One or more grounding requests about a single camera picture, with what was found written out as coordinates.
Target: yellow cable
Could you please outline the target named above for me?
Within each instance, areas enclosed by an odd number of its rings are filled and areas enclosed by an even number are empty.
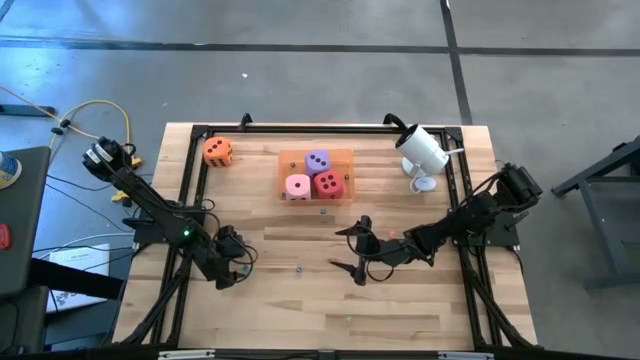
[[[15,92],[7,89],[4,86],[0,86],[0,89],[2,89],[4,91],[6,91],[7,93],[17,97],[18,99],[24,101],[25,103],[29,104],[34,109],[37,109],[38,111],[42,112],[43,114],[45,114],[45,115],[47,115],[47,116],[49,116],[49,117],[51,117],[53,119],[58,120],[58,123],[61,123],[64,119],[67,119],[71,114],[73,114],[74,112],[86,107],[87,105],[91,105],[91,104],[107,104],[107,105],[111,105],[111,106],[115,107],[116,109],[120,110],[120,112],[122,113],[122,116],[124,117],[125,127],[126,127],[127,142],[128,143],[131,142],[131,121],[129,120],[129,115],[127,114],[127,112],[122,107],[120,107],[120,105],[118,105],[118,104],[116,104],[116,103],[114,103],[112,101],[109,101],[109,100],[89,100],[89,101],[84,102],[84,103],[82,103],[80,105],[74,106],[73,108],[71,108],[71,110],[67,111],[62,117],[57,117],[56,115],[54,115],[54,114],[48,112],[47,110],[39,107],[38,105],[36,105],[36,104],[32,103],[31,101],[23,98],[22,96],[16,94]],[[77,133],[79,133],[81,135],[87,136],[89,138],[99,139],[98,136],[95,136],[93,134],[84,132],[84,131],[78,129],[77,127],[75,127],[73,125],[69,125],[69,128],[71,130],[73,130],[73,131],[75,131],[75,132],[77,132]],[[55,138],[56,138],[56,136],[54,134],[53,138],[51,138],[51,142],[49,144],[49,147],[53,146],[53,142],[55,141]]]

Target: gray floor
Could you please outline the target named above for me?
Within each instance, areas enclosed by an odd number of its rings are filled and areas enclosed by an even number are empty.
[[[461,46],[640,47],[634,0],[450,0],[450,6]],[[447,44],[437,0],[16,0],[0,22],[0,36]],[[474,124],[490,127],[498,158],[525,165],[547,190],[519,227],[540,344],[640,357],[640,287],[585,293],[585,279],[606,274],[604,259],[579,195],[559,200],[548,191],[640,133],[640,58],[462,56],[461,62]],[[121,104],[132,117],[145,173],[153,172],[169,121],[238,121],[250,112],[260,122],[378,123],[394,112],[409,122],[460,124],[448,55],[0,48],[0,74],[2,85],[60,110],[94,98]],[[0,102],[14,99],[0,94]],[[87,109],[76,121],[96,134],[124,136],[119,113],[106,106]],[[51,126],[44,119],[2,118],[0,148],[46,145]],[[50,173],[97,186],[80,163],[88,145],[77,134],[66,136]],[[112,219],[124,214],[109,202],[108,190],[58,186]],[[47,190],[37,247],[113,231]],[[126,273],[125,264],[117,268]],[[108,306],[77,312],[50,336],[64,339],[83,316],[99,318],[93,333],[104,331],[113,311]]]

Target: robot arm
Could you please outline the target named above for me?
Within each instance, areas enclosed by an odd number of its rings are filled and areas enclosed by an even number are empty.
[[[497,191],[491,194],[489,189],[496,183]],[[494,227],[499,214],[522,213],[538,203],[540,194],[542,190],[524,167],[506,164],[442,220],[408,229],[403,232],[404,238],[378,239],[371,231],[371,219],[362,216],[354,226],[336,232],[337,235],[347,236],[351,250],[359,257],[358,267],[331,263],[349,271],[356,284],[361,286],[366,284],[366,266],[371,261],[382,262],[392,268],[413,260],[422,260],[433,266],[436,252],[448,238],[461,239],[486,234]],[[513,220],[514,223],[509,226],[514,226],[524,215]],[[350,236],[357,238],[355,249],[350,243]]]
[[[131,155],[117,142],[101,137],[83,155],[83,165],[98,179],[126,193],[149,214],[152,221],[145,224],[157,225],[170,246],[191,257],[208,281],[216,280],[216,288],[235,284],[241,275],[229,271],[229,262],[245,255],[242,236],[232,226],[225,226],[212,238],[194,218],[207,211],[185,208],[163,199],[131,169]]]

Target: wooden tabletop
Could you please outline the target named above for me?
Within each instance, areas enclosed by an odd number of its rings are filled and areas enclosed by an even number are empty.
[[[167,124],[153,179],[153,187],[165,198],[178,197],[192,125]],[[477,185],[496,171],[489,131],[484,126],[462,129],[472,182]],[[437,177],[433,192],[409,191],[410,179],[402,172],[401,157],[394,148],[397,135],[216,135],[231,140],[233,164],[209,169],[205,198],[215,201],[214,212],[223,225],[233,225],[260,256],[247,281],[223,291],[192,269],[181,347],[473,348],[460,262],[453,246],[440,248],[433,268],[414,261],[396,268],[389,280],[368,279],[364,287],[328,263],[330,259],[357,262],[345,238],[333,233],[353,225],[363,214],[371,216],[373,231],[386,239],[435,222],[450,207],[444,175]],[[279,152],[309,148],[353,149],[356,197],[350,205],[287,206],[279,200],[275,190]],[[191,198],[199,166],[198,160]],[[457,161],[454,169],[458,175]],[[206,225],[215,230],[213,223]],[[133,261],[114,341],[130,334],[156,300],[166,251],[164,245],[153,245]],[[496,301],[523,336],[535,343],[515,256],[497,248],[488,248],[486,254]],[[371,269],[376,277],[388,271],[382,264],[372,264]],[[173,305],[172,301],[168,307],[165,337]],[[489,339],[486,311],[482,305],[478,310],[483,334]]]

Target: purple die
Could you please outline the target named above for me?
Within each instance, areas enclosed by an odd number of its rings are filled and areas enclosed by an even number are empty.
[[[329,171],[331,164],[329,163],[329,153],[324,150],[316,150],[304,157],[305,173],[311,177],[321,172]]]

